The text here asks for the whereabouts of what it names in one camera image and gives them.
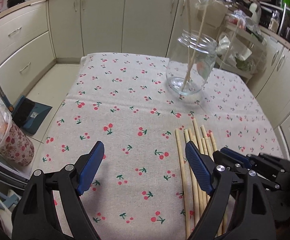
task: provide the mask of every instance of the clear glass jar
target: clear glass jar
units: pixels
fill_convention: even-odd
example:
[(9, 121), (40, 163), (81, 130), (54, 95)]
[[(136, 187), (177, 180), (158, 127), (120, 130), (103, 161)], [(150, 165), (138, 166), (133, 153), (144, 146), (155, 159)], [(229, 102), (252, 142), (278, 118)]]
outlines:
[[(178, 43), (170, 57), (166, 70), (168, 86), (181, 95), (191, 95), (199, 92), (206, 83), (216, 60), (217, 43), (211, 37), (202, 34), (198, 45), (197, 32), (190, 35), (183, 31), (178, 38)], [(188, 71), (188, 63), (191, 61), (195, 51), (194, 64), (188, 75), (188, 81), (183, 87)]]

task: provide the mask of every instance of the jar mouth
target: jar mouth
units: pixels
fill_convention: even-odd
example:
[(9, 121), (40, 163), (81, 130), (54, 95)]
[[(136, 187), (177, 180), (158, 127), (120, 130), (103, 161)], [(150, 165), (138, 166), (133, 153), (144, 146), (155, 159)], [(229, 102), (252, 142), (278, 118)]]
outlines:
[(183, 30), (182, 35), (178, 38), (178, 42), (205, 54), (215, 53), (217, 42), (213, 38), (202, 33), (196, 45), (197, 38), (198, 31), (192, 31), (190, 34), (188, 31)]

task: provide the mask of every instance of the drawer handle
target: drawer handle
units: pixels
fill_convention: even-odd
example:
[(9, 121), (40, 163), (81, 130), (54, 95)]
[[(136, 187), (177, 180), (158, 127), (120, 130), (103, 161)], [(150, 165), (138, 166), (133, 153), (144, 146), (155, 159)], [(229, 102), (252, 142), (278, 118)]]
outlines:
[(279, 61), (278, 65), (277, 65), (277, 69), (276, 69), (276, 71), (279, 71), (279, 69), (280, 69), (280, 67), (281, 67), (281, 65), (282, 65), (282, 63), (283, 63), (283, 59), (284, 59), (284, 58), (285, 58), (285, 55), (283, 55), (283, 57), (280, 58), (280, 61)]
[(84, 7), (84, 0), (82, 0), (81, 5), (83, 6), (83, 10), (85, 10), (85, 7)]
[(11, 34), (17, 32), (17, 31), (20, 31), (22, 28), (22, 26), (20, 26), (18, 29), (15, 29), (14, 31), (12, 31), (11, 33), (8, 34), (8, 37), (10, 37)]
[(184, 9), (185, 9), (185, 4), (186, 4), (186, 0), (183, 1), (183, 7), (182, 7), (182, 13), (181, 16), (183, 15)]
[(77, 11), (76, 9), (76, 0), (74, 0), (74, 9), (75, 9), (75, 12)]
[(172, 0), (172, 7), (171, 7), (171, 12), (170, 12), (170, 13), (172, 13), (172, 12), (173, 12), (174, 3), (175, 3), (175, 0)]
[(279, 50), (277, 50), (277, 51), (275, 52), (275, 54), (273, 55), (271, 66), (273, 66), (273, 64), (274, 64), (274, 62), (275, 62), (275, 60), (276, 60), (276, 57), (277, 57), (278, 53), (279, 53)]
[(23, 72), (26, 68), (28, 68), (30, 66), (31, 62), (28, 63), (27, 66), (25, 66), (22, 70), (19, 71), (19, 73)]

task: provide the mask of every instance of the white tablecloth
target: white tablecloth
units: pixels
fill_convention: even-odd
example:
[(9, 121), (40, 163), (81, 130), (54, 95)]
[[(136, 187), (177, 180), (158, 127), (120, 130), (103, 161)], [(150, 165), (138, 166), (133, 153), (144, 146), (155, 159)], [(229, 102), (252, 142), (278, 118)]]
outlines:
[[(214, 69), (204, 90), (184, 98), (166, 85), (168, 60), (120, 53), (88, 55), (51, 124), (39, 165), (45, 173), (75, 163), (98, 140), (105, 145), (102, 164), (81, 197), (102, 239), (185, 239), (174, 130), (193, 128), (193, 117), (208, 133), (213, 131), (218, 148), (282, 157), (270, 123), (238, 76)], [(70, 235), (59, 194), (55, 203), (62, 229)]]

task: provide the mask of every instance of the white label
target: white label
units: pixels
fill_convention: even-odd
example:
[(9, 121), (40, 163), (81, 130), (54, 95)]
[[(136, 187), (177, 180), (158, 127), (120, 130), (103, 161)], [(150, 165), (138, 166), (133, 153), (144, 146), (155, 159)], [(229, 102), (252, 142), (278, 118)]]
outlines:
[(31, 114), (31, 116), (30, 117), (32, 117), (32, 118), (36, 118), (36, 116), (38, 115), (38, 113), (36, 113), (36, 112), (33, 112), (32, 114)]

